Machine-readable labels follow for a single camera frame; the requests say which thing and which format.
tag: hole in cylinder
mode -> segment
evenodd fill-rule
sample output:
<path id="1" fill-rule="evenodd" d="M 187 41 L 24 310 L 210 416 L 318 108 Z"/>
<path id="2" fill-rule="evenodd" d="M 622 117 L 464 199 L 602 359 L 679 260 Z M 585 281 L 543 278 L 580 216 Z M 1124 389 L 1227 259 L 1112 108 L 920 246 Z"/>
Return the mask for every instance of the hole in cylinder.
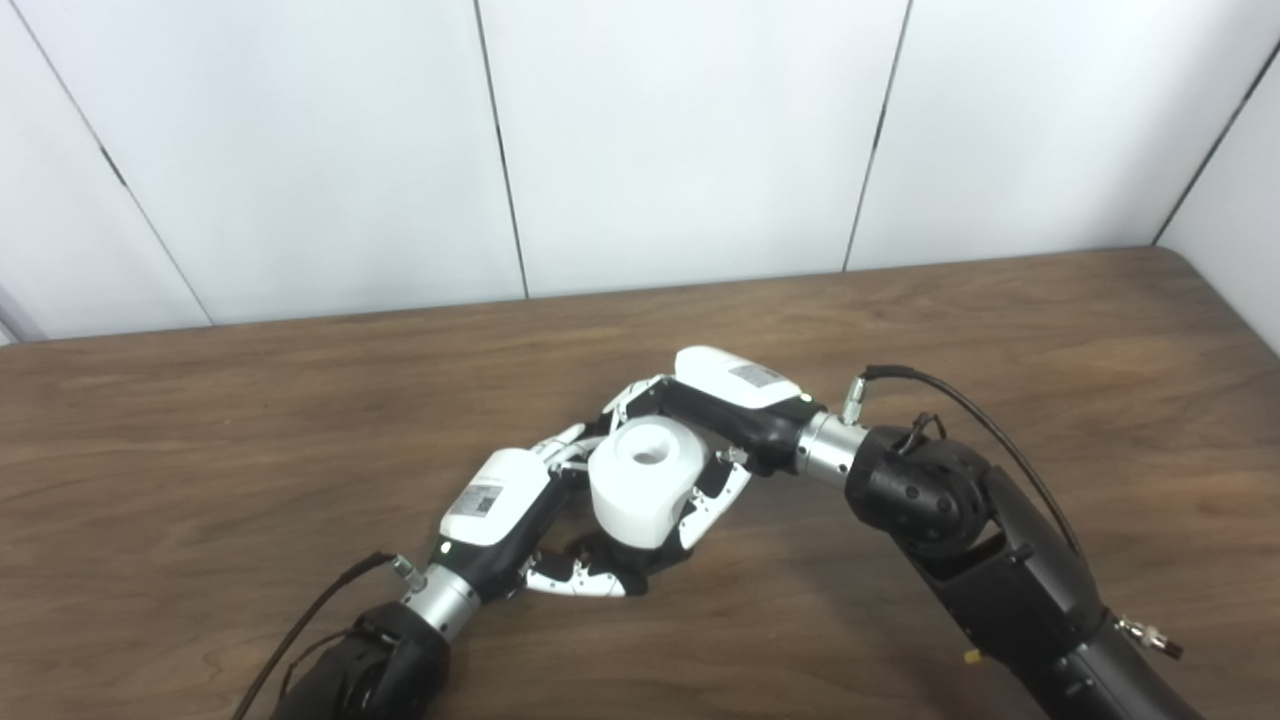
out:
<path id="1" fill-rule="evenodd" d="M 672 452 L 673 441 L 666 428 L 643 425 L 622 436 L 622 451 L 640 465 L 657 465 Z"/>

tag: qr code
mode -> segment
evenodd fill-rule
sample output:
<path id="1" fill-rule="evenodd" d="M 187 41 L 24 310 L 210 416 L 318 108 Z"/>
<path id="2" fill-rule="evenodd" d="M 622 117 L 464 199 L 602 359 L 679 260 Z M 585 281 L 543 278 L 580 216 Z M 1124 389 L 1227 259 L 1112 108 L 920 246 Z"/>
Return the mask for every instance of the qr code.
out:
<path id="1" fill-rule="evenodd" d="M 467 486 L 462 495 L 453 501 L 453 507 L 449 507 L 448 514 L 484 518 L 493 509 L 499 495 L 502 495 L 502 486 Z"/>
<path id="2" fill-rule="evenodd" d="M 730 370 L 735 375 L 742 378 L 744 380 L 751 383 L 755 387 L 771 386 L 785 380 L 786 378 L 774 373 L 773 370 L 765 368 L 764 365 L 739 365 Z"/>

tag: robotic arm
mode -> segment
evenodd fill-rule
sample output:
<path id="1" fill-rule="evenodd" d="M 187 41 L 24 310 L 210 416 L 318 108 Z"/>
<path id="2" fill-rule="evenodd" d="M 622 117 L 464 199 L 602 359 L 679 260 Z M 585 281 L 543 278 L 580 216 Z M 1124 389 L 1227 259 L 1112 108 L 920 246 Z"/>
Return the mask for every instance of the robotic arm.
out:
<path id="1" fill-rule="evenodd" d="M 1125 635 L 1174 657 L 1181 648 L 1114 615 L 1074 538 L 1001 468 L 947 439 L 941 423 L 941 437 L 925 434 L 934 416 L 858 424 L 867 382 L 910 373 L 868 369 L 836 415 L 767 368 L 710 347 L 680 351 L 673 375 L 632 383 L 595 421 L 495 452 L 442 520 L 425 573 L 397 557 L 401 601 L 361 615 L 282 689 L 271 717 L 420 717 L 444 687 L 449 643 L 483 605 L 526 587 L 643 594 L 649 575 L 691 555 L 753 474 L 785 473 L 840 489 L 859 520 L 888 533 L 975 648 L 1050 717 L 1201 720 Z M 690 428 L 730 448 L 709 452 Z M 564 553 L 539 550 L 568 495 L 586 488 L 600 532 Z"/>
<path id="2" fill-rule="evenodd" d="M 682 370 L 682 360 L 686 372 Z M 1007 666 L 1055 720 L 1201 720 L 1125 635 L 1172 657 L 1153 628 L 1114 615 L 1068 539 L 998 466 L 954 439 L 858 425 L 865 382 L 840 416 L 786 378 L 713 348 L 687 348 L 660 386 L 660 413 L 704 427 L 756 474 L 840 488 L 854 515 L 893 538 L 983 655 Z M 992 523 L 996 533 L 979 542 Z"/>

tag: wood grain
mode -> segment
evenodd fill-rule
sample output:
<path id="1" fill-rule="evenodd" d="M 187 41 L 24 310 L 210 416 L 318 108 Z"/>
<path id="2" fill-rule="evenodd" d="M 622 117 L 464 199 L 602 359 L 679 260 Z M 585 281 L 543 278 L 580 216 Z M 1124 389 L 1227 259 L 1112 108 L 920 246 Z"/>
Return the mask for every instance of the wood grain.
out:
<path id="1" fill-rule="evenodd" d="M 1110 603 L 1189 648 L 1158 670 L 1208 717 L 1277 715 L 1280 361 L 1149 249 L 5 347 L 0 715 L 227 717 L 339 570 L 421 556 L 490 451 L 694 343 L 828 402 L 868 363 L 951 380 L 1041 468 Z M 927 391 L 876 386 L 864 419 L 920 410 L 995 454 Z M 362 580 L 303 641 L 393 592 Z M 836 493 L 756 479 L 646 597 L 486 607 L 439 716 L 1039 717 L 964 650 Z"/>

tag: white wall panel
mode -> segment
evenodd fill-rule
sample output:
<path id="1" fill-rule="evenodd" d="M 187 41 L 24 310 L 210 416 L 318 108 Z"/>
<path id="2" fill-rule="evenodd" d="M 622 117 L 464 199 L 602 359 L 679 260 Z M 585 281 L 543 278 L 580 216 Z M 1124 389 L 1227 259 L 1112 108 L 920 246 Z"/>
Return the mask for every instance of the white wall panel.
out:
<path id="1" fill-rule="evenodd" d="M 218 323 L 522 296 L 467 0 L 19 0 Z"/>
<path id="2" fill-rule="evenodd" d="M 850 268 L 1151 242 L 1280 3 L 918 0 Z"/>
<path id="3" fill-rule="evenodd" d="M 207 324 L 8 3 L 0 4 L 0 318 L 22 340 Z"/>
<path id="4" fill-rule="evenodd" d="M 905 1 L 481 8 L 532 295 L 840 269 Z"/>
<path id="5" fill-rule="evenodd" d="M 1160 240 L 1280 352 L 1280 67 L 1272 64 Z"/>

